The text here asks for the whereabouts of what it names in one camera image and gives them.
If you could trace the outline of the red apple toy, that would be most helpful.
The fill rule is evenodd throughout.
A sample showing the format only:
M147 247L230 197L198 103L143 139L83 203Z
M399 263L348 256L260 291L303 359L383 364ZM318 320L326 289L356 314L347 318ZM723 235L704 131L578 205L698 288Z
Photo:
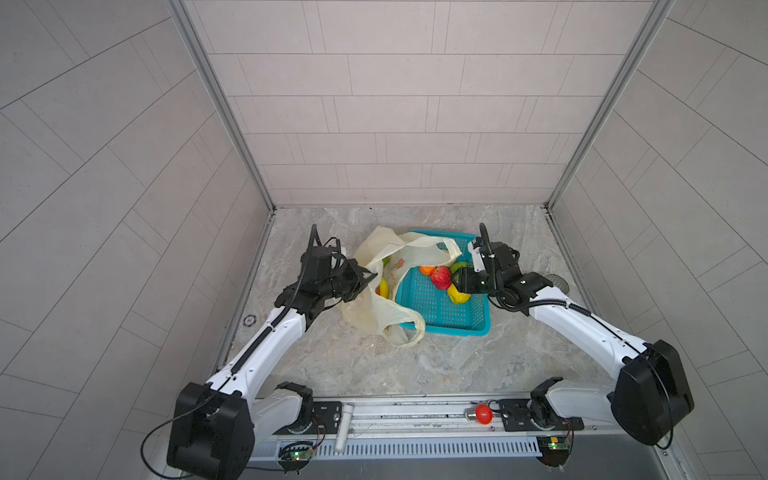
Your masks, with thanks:
M430 274L432 284L440 291L448 290L451 285L451 271L448 267L436 267Z

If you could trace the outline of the yellow banana toy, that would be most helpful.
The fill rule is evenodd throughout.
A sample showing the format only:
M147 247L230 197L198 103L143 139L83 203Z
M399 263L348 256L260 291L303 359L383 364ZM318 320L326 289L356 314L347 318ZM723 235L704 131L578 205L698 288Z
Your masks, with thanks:
M382 279L379 283L379 285L376 288L376 294L388 299L390 297L390 289L387 281L385 279Z

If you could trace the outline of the cream plastic shopping bag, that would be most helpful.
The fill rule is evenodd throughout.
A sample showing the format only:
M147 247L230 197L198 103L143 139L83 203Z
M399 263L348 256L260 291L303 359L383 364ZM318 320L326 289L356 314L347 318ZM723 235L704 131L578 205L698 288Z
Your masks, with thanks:
M398 288L412 269L448 267L460 254L457 243L447 237L376 227L354 255L375 277L355 300L341 305L343 319L362 334L378 335L393 346L416 345L426 333L426 322L422 314L395 301Z

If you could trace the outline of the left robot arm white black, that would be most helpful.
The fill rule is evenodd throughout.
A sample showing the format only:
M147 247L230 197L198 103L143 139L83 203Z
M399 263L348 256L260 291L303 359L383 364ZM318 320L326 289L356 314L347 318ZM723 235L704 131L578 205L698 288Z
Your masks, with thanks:
M205 383L190 382L179 393L171 421L166 462L185 475L237 479L254 447L283 427L311 423L309 388L284 382L256 398L289 348L327 308L351 302L375 273L343 255L339 245L310 243L298 279L287 286L258 332Z

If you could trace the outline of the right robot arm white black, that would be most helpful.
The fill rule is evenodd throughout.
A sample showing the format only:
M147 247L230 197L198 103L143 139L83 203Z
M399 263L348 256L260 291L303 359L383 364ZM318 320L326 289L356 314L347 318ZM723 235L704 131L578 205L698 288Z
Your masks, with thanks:
M563 335L587 353L610 380L579 384L551 377L530 393L528 409L538 428L554 429L575 417L611 422L644 445L670 447L675 427L694 399L678 351L631 335L574 302L555 274L524 273L519 253L502 242L469 242L472 262L451 275L461 293L480 294L494 305L522 313Z

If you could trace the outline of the yellow lemon toy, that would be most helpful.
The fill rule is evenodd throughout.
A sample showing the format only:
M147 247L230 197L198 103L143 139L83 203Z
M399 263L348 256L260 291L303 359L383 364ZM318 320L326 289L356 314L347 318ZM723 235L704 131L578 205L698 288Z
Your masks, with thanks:
M446 290L446 293L454 305L463 305L467 303L472 297L471 294L460 292L455 285L451 285Z

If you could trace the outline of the green bumpy fruit toy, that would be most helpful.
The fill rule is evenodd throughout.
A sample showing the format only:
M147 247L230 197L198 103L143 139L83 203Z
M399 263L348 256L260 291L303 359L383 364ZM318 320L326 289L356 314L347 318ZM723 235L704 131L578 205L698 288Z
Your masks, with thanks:
M449 269L452 279L461 278L471 270L472 266L468 262L456 262Z

